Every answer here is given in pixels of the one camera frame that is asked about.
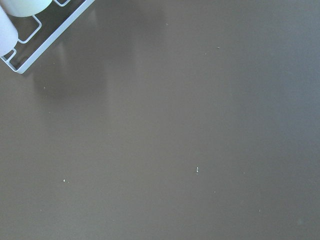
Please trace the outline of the pink plastic cup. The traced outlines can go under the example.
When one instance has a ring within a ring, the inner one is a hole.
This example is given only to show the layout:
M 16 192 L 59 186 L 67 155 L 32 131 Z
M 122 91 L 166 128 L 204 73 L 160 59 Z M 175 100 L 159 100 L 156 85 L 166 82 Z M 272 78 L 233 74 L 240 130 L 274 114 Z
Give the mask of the pink plastic cup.
M 0 7 L 0 56 L 8 54 L 18 42 L 18 31 Z

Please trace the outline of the white plastic cup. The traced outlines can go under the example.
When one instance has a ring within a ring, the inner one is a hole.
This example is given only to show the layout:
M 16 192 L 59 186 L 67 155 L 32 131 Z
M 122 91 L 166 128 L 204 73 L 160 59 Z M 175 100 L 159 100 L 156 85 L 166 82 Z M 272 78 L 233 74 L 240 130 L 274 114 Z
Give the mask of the white plastic cup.
M 14 17 L 29 17 L 42 12 L 52 0 L 1 0 L 0 5 Z

